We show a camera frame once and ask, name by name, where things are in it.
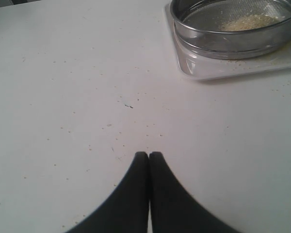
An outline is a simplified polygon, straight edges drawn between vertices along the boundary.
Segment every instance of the black rubber tip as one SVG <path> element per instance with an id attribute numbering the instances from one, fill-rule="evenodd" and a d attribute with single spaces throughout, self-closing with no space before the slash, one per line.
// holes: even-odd
<path id="1" fill-rule="evenodd" d="M 149 188 L 148 155 L 138 152 L 113 193 L 69 233 L 146 233 Z"/>
<path id="2" fill-rule="evenodd" d="M 149 160 L 153 233 L 238 233 L 190 196 L 160 152 Z"/>

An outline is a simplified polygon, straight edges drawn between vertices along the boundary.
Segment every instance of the clear plastic tray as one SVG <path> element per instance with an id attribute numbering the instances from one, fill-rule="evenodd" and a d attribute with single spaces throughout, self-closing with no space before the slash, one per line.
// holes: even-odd
<path id="1" fill-rule="evenodd" d="M 169 4 L 164 8 L 164 15 L 178 56 L 179 66 L 192 79 L 220 79 L 291 68 L 291 41 L 281 49 L 257 58 L 245 60 L 211 59 L 199 56 L 180 44 L 175 35 L 174 21 L 170 14 Z"/>

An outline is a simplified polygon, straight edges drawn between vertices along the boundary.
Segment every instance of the mesh strainer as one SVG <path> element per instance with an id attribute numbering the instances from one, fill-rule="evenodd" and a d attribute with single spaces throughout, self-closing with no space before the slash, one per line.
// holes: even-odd
<path id="1" fill-rule="evenodd" d="M 180 41 L 207 57 L 254 57 L 291 40 L 291 0 L 173 0 L 171 13 Z M 253 15 L 272 17 L 276 23 L 247 31 L 222 31 L 222 25 Z"/>

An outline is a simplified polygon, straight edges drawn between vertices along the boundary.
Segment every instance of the white table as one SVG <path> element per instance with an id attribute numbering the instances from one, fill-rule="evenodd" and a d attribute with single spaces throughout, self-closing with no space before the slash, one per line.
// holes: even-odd
<path id="1" fill-rule="evenodd" d="M 68 230 L 139 150 L 236 229 L 291 233 L 291 70 L 183 79 L 167 3 L 0 8 L 0 233 Z"/>

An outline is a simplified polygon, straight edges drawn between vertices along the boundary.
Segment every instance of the stainless steel strainer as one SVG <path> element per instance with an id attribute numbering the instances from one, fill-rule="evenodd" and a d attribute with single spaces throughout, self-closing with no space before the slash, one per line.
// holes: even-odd
<path id="1" fill-rule="evenodd" d="M 203 56 L 250 58 L 291 40 L 291 0 L 173 0 L 170 9 L 180 41 Z M 222 25 L 251 15 L 278 22 L 247 31 L 222 31 Z"/>

